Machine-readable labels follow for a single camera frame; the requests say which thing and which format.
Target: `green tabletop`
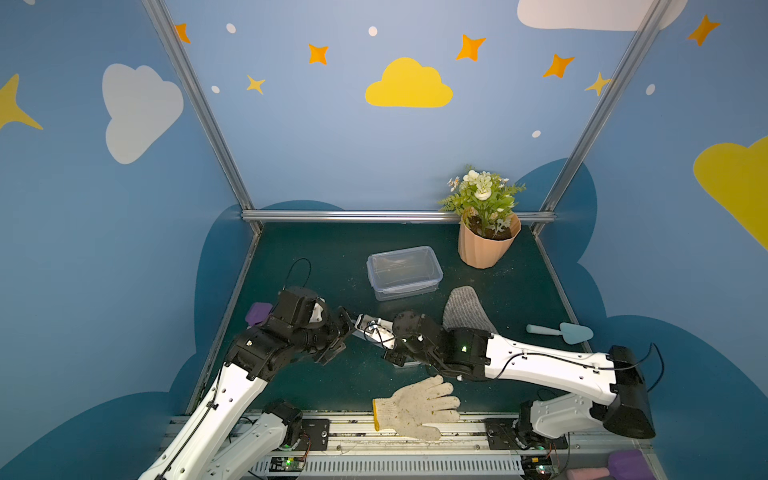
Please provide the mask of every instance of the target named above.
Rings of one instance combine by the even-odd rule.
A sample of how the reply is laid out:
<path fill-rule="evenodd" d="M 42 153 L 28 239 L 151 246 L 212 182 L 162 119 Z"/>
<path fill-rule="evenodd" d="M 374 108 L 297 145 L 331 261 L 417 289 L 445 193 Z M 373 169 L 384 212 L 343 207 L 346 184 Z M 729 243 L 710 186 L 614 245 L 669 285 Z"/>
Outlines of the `green tabletop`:
<path fill-rule="evenodd" d="M 547 267 L 531 231 L 523 227 L 509 251 L 492 268 L 477 270 L 458 256 L 458 226 L 435 224 L 370 223 L 268 223 L 256 248 L 240 298 L 219 351 L 214 372 L 234 337 L 247 324 L 245 315 L 254 302 L 274 303 L 286 273 L 297 258 L 312 262 L 307 287 L 315 290 L 332 308 L 346 307 L 351 313 L 368 313 L 391 319 L 403 310 L 415 310 L 442 321 L 442 311 L 451 290 L 470 285 L 488 317 L 507 338 L 558 349 L 579 350 L 560 337 L 525 332 L 528 323 L 558 328 L 568 322 Z M 434 293 L 379 302 L 368 281 L 366 259 L 372 253 L 429 245 L 444 274 Z M 301 284 L 306 262 L 293 269 L 288 282 Z M 251 409 L 261 409 L 274 399 L 285 399 L 304 410 L 370 411 L 371 400 L 389 397 L 398 388 L 427 377 L 423 366 L 398 369 L 383 360 L 383 351 L 363 339 L 350 337 L 346 349 L 331 363 L 320 366 L 303 359 L 281 370 L 264 389 Z M 463 412 L 517 412 L 520 402 L 545 399 L 549 392 L 540 386 L 515 380 L 453 383 L 454 395 Z"/>

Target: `white cotton glove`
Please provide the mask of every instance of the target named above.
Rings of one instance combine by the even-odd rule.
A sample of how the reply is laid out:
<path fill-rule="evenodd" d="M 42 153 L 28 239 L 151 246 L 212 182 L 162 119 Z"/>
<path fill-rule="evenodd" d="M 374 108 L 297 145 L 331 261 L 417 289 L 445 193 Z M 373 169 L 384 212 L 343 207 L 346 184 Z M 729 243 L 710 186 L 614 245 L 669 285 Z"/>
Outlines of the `white cotton glove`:
<path fill-rule="evenodd" d="M 461 403 L 454 396 L 453 385 L 443 383 L 440 375 L 402 387 L 388 399 L 373 400 L 373 424 L 380 429 L 394 429 L 405 437 L 440 440 L 440 430 L 424 423 L 458 422 L 456 409 Z"/>

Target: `yellow cloud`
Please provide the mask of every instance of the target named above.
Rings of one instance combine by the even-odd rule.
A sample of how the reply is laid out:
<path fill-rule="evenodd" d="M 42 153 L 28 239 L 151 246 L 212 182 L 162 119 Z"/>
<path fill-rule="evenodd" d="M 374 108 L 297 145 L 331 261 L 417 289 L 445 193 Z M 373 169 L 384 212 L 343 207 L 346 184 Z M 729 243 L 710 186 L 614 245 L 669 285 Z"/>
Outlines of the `yellow cloud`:
<path fill-rule="evenodd" d="M 768 249 L 768 137 L 751 147 L 717 144 L 694 163 L 699 183 Z"/>
<path fill-rule="evenodd" d="M 432 67 L 422 67 L 413 58 L 398 58 L 387 66 L 382 80 L 366 90 L 366 100 L 376 107 L 444 107 L 453 90 L 440 80 Z"/>

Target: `clear plastic container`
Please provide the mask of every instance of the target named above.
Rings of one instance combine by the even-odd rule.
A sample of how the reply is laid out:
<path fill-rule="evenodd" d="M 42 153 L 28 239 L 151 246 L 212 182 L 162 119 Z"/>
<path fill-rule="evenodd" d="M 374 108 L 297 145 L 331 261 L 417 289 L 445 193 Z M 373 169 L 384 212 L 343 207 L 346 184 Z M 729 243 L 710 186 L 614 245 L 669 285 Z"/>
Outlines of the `clear plastic container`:
<path fill-rule="evenodd" d="M 368 280 L 379 301 L 434 292 L 442 280 L 442 269 L 431 247 L 375 253 L 366 263 Z"/>

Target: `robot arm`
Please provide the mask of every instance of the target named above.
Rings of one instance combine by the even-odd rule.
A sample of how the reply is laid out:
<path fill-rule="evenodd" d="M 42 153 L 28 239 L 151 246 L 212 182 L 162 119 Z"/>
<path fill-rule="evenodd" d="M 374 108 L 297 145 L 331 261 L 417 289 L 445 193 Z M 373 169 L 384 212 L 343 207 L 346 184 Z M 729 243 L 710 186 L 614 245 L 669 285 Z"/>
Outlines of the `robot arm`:
<path fill-rule="evenodd" d="M 625 347 L 613 346 L 608 354 L 548 349 L 483 330 L 443 330 L 412 311 L 392 322 L 362 315 L 356 328 L 396 365 L 414 359 L 458 380 L 515 379 L 571 392 L 521 405 L 516 431 L 522 448 L 600 425 L 635 439 L 655 436 L 644 378 Z"/>
<path fill-rule="evenodd" d="M 203 473 L 205 478 L 240 478 L 236 474 L 242 475 L 255 455 L 258 459 L 277 446 L 296 443 L 300 411 L 283 403 L 271 404 L 245 435 L 217 455 L 248 405 L 281 368 L 300 353 L 325 365 L 344 350 L 351 332 L 349 314 L 340 309 L 331 316 L 312 290 L 281 291 L 267 320 L 235 339 L 212 388 L 176 439 L 139 479 L 197 480 Z"/>

